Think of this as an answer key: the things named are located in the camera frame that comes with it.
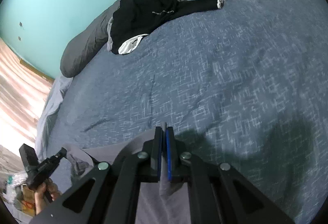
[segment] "wooden trim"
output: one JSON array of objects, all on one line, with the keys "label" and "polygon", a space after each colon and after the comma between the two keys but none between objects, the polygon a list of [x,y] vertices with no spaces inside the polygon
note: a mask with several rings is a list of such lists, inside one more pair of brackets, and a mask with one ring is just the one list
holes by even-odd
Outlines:
[{"label": "wooden trim", "polygon": [[42,77],[43,79],[47,80],[48,82],[50,82],[51,84],[54,83],[53,78],[51,78],[50,76],[44,74],[43,72],[40,72],[39,70],[37,70],[36,68],[34,68],[33,66],[31,66],[30,64],[28,64],[26,61],[24,61],[22,58],[19,58],[19,63],[22,64],[24,67],[28,68],[30,71],[34,72],[35,74],[39,75],[40,77]]}]

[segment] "mattress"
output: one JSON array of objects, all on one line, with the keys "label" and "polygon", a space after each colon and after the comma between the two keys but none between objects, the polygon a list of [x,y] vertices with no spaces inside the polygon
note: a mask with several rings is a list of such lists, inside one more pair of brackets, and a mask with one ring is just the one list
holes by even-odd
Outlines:
[{"label": "mattress", "polygon": [[[104,46],[67,90],[47,155],[165,121],[191,152],[231,163],[308,223],[327,196],[327,30],[325,0],[225,0],[165,23],[129,55]],[[70,187],[68,161],[52,179]]]}]

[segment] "screw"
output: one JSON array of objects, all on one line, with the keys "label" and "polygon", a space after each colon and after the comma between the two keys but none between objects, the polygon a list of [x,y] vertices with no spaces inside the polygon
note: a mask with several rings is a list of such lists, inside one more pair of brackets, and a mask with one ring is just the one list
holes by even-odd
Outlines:
[{"label": "screw", "polygon": [[184,160],[188,160],[191,158],[191,154],[189,152],[183,152],[181,155],[180,155],[181,158],[183,158]]},{"label": "screw", "polygon": [[100,170],[106,170],[106,169],[108,169],[108,167],[109,167],[109,165],[107,162],[100,162],[98,164],[98,169],[100,169]]},{"label": "screw", "polygon": [[148,158],[148,153],[141,151],[138,153],[138,158],[140,158],[141,160],[145,160]]},{"label": "screw", "polygon": [[220,169],[224,171],[228,171],[231,168],[231,166],[228,163],[221,163],[220,164]]}]

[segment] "triangular cutout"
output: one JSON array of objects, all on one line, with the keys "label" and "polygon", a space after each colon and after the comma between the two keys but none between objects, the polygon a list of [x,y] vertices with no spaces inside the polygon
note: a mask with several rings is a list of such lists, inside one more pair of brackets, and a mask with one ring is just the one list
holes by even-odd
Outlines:
[{"label": "triangular cutout", "polygon": [[94,184],[94,179],[88,180],[63,202],[63,206],[75,213],[80,213]]},{"label": "triangular cutout", "polygon": [[241,200],[242,206],[246,214],[251,214],[264,207],[263,203],[257,199],[251,191],[249,191],[239,181],[234,180],[233,184]]}]

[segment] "human hand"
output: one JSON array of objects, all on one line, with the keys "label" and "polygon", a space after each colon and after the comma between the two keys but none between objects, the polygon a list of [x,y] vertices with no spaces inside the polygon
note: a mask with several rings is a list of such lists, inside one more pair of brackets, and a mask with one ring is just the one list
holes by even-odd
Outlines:
[{"label": "human hand", "polygon": [[45,184],[45,182],[42,183],[34,193],[36,214],[39,214],[47,206],[44,200],[44,193],[46,190],[49,191],[53,201],[61,195],[61,192],[58,191],[58,186],[53,183],[50,178],[46,182],[47,184]]}]

